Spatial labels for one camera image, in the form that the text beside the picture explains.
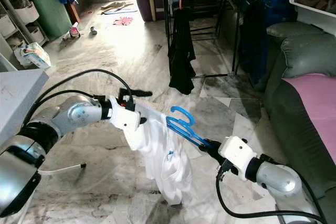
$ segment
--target pink blanket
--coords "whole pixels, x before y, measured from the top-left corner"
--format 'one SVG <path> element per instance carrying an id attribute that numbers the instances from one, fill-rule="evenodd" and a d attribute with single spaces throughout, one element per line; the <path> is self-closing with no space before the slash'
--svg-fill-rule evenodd
<path id="1" fill-rule="evenodd" d="M 336 77 L 313 73 L 284 80 L 300 94 L 311 122 L 336 164 Z"/>

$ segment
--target wire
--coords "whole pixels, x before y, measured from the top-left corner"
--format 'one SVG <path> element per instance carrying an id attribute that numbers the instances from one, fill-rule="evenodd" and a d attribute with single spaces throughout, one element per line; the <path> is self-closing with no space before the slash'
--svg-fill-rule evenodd
<path id="1" fill-rule="evenodd" d="M 219 202 L 221 203 L 221 206 L 224 208 L 224 210 L 231 216 L 235 218 L 242 218 L 242 219 L 249 219 L 249 218 L 259 218 L 259 217 L 268 217 L 268 216 L 284 216 L 284 215 L 292 215 L 292 216 L 303 216 L 307 218 L 311 218 L 314 220 L 317 220 L 323 224 L 327 224 L 325 220 L 323 220 L 320 216 L 309 214 L 307 212 L 302 212 L 302 211 L 267 211 L 267 212 L 252 212 L 249 214 L 238 214 L 236 212 L 232 212 L 230 209 L 227 208 L 225 205 L 222 195 L 221 195 L 221 189 L 219 187 L 219 181 L 220 181 L 220 176 L 216 176 L 216 191 L 217 191 L 217 196 L 219 199 Z"/>
<path id="2" fill-rule="evenodd" d="M 103 73 L 106 73 L 106 74 L 109 74 L 113 77 L 115 77 L 116 79 L 118 79 L 127 89 L 127 92 L 128 92 L 128 95 L 130 96 L 130 100 L 129 102 L 131 104 L 133 104 L 133 96 L 132 96 L 132 91 L 130 89 L 130 87 L 127 85 L 127 83 L 121 79 L 119 76 L 117 76 L 115 73 L 112 73 L 110 71 L 107 71 L 107 70 L 104 70 L 104 69 L 88 69 L 88 70 L 85 70 L 83 72 L 79 72 L 73 76 L 70 76 L 68 78 L 65 78 L 63 81 L 60 81 L 58 83 L 56 83 L 55 85 L 51 86 L 49 89 L 47 89 L 45 92 L 43 92 L 37 99 L 36 101 L 34 102 L 34 104 L 30 107 L 23 123 L 22 123 L 22 127 L 24 127 L 25 125 L 27 125 L 27 123 L 29 122 L 30 118 L 32 118 L 34 112 L 37 110 L 37 108 L 39 107 L 39 103 L 40 101 L 43 99 L 43 97 L 45 97 L 49 92 L 51 92 L 52 90 L 54 90 L 55 88 L 57 88 L 58 86 L 62 85 L 63 83 L 66 83 L 76 77 L 79 77 L 79 76 L 82 76 L 83 74 L 86 74 L 86 73 L 90 73 L 90 72 L 103 72 Z"/>
<path id="3" fill-rule="evenodd" d="M 92 94 L 88 94 L 86 92 L 83 92 L 83 91 L 80 91 L 80 90 L 76 90 L 76 89 L 68 89 L 68 90 L 62 90 L 62 91 L 59 91 L 57 93 L 54 93 L 54 94 L 51 94 L 50 96 L 48 97 L 45 97 L 43 100 L 41 100 L 39 103 L 38 103 L 38 107 L 40 107 L 43 103 L 45 103 L 46 101 L 48 101 L 49 99 L 53 98 L 53 97 L 56 97 L 60 94 L 65 94 L 65 93 L 79 93 L 79 94 L 83 94 L 83 95 L 86 95 L 87 97 L 90 97 L 90 98 L 93 98 L 93 95 Z"/>

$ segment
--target white storage drawer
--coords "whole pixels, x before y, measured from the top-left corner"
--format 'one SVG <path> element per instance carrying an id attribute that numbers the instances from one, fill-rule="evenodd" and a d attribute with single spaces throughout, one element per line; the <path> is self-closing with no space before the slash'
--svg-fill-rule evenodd
<path id="1" fill-rule="evenodd" d="M 37 26 L 28 26 L 27 28 L 34 40 L 41 44 L 41 42 L 44 40 L 44 36 L 41 33 L 40 28 Z"/>
<path id="2" fill-rule="evenodd" d="M 11 34 L 15 31 L 15 26 L 13 25 L 11 19 L 7 14 L 0 14 L 0 33 L 3 37 Z"/>
<path id="3" fill-rule="evenodd" d="M 22 22 L 25 24 L 33 22 L 39 17 L 33 2 L 31 2 L 29 6 L 22 9 L 15 9 L 15 11 L 21 18 Z"/>
<path id="4" fill-rule="evenodd" d="M 309 6 L 301 5 L 294 2 L 294 0 L 289 0 L 293 5 L 296 5 L 298 11 L 298 21 L 312 24 L 320 27 L 325 32 L 333 34 L 336 36 L 336 15 L 333 13 L 328 13 L 323 10 L 318 10 Z"/>

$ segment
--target red object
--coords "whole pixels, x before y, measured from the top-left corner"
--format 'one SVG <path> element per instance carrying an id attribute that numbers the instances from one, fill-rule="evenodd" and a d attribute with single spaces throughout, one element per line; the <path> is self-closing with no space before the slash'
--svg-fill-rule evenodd
<path id="1" fill-rule="evenodd" d="M 127 18 L 127 17 L 120 17 L 120 19 L 116 19 L 114 21 L 114 25 L 121 25 L 121 26 L 127 26 L 132 22 L 133 18 Z"/>

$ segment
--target marble floor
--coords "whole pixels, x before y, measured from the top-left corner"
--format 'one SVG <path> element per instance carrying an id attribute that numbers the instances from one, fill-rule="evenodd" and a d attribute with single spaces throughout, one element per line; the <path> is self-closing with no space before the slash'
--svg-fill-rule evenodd
<path id="1" fill-rule="evenodd" d="M 118 15 L 99 15 L 99 5 L 82 13 L 77 40 L 49 43 L 46 50 L 52 67 L 45 88 L 79 71 L 102 68 L 122 77 L 131 88 L 153 91 L 143 100 L 170 113 L 178 105 L 190 111 L 196 121 L 195 131 L 206 138 L 223 141 L 232 134 L 244 137 L 258 154 L 266 153 L 279 162 L 285 158 L 272 132 L 260 94 L 253 91 L 247 77 L 239 71 L 232 77 L 194 79 L 195 88 L 183 95 L 169 88 L 170 74 L 164 22 L 144 23 L 139 12 L 129 26 L 116 26 Z M 193 27 L 213 20 L 197 20 Z M 90 35 L 95 26 L 98 34 Z M 232 50 L 225 41 L 216 49 L 212 41 L 194 43 L 196 73 L 228 72 Z M 61 87 L 80 89 L 93 94 L 118 95 L 117 80 L 103 73 L 91 73 Z M 47 105 L 61 103 L 59 96 Z M 168 206 L 155 182 L 145 176 L 141 155 L 129 149 L 123 133 L 106 123 L 77 129 L 66 135 L 49 152 L 41 167 L 44 170 L 87 163 L 82 171 L 43 176 L 23 223 L 279 223 L 277 218 L 235 219 L 221 208 L 216 196 L 217 162 L 184 141 L 193 168 L 193 198 L 189 202 Z M 229 208 L 239 212 L 274 209 L 268 193 L 250 182 L 228 174 L 221 185 Z M 19 215 L 2 219 L 16 223 Z"/>

